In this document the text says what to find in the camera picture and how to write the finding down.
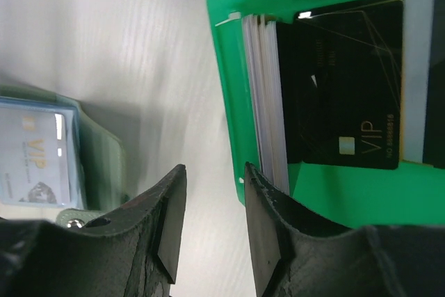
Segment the silver VIP card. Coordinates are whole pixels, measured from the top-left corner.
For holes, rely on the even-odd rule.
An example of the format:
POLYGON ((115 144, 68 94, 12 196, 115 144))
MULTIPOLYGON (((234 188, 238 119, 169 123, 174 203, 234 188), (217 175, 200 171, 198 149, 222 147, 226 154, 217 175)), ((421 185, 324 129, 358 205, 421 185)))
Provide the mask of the silver VIP card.
POLYGON ((1 104, 1 200, 66 207, 78 201, 76 111, 1 104))

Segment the green plastic card bin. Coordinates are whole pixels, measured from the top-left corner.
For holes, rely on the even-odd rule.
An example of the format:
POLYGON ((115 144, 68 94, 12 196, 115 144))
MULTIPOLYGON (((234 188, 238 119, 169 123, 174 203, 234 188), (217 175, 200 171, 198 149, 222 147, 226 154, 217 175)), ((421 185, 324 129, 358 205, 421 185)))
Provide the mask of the green plastic card bin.
MULTIPOLYGON (((236 191, 244 196, 244 165, 259 163, 241 21, 232 13, 270 13, 291 19, 298 10, 349 0, 207 0, 227 116, 236 191)), ((371 170, 289 166, 293 201, 348 227, 444 223, 444 171, 402 163, 371 170)))

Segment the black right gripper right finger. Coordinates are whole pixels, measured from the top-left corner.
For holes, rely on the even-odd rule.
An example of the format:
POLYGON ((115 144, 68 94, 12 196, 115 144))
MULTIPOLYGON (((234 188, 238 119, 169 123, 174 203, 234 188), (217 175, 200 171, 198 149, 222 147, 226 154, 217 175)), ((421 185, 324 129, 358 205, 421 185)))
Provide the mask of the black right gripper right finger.
POLYGON ((308 209, 245 165, 258 296, 443 296, 444 227, 350 229, 308 209))

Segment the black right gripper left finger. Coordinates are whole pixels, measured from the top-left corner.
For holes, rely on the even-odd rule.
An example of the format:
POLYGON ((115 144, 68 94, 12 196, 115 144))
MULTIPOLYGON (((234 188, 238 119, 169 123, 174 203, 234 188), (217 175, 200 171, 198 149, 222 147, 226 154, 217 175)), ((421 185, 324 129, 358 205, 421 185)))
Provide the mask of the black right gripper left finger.
POLYGON ((83 227, 1 221, 2 296, 168 296, 175 283, 187 176, 156 185, 83 227))

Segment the sage green leather card holder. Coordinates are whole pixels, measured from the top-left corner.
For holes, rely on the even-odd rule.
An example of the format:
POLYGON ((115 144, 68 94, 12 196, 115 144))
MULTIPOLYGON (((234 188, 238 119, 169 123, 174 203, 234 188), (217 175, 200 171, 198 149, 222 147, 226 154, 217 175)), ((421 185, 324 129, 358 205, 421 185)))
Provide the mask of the sage green leather card holder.
POLYGON ((75 106, 80 121, 80 162, 85 177, 84 209, 45 208, 1 204, 1 217, 49 219, 63 227, 81 227, 126 202, 127 171, 122 141, 97 124, 75 99, 39 88, 1 85, 2 97, 75 106))

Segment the black VIP card gold print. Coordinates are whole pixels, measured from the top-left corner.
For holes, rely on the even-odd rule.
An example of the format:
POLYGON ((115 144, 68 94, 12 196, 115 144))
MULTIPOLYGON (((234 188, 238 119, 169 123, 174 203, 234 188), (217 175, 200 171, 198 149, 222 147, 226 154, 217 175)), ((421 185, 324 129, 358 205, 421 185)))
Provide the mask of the black VIP card gold print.
POLYGON ((296 108, 305 163, 399 165, 404 0, 300 13, 296 108))

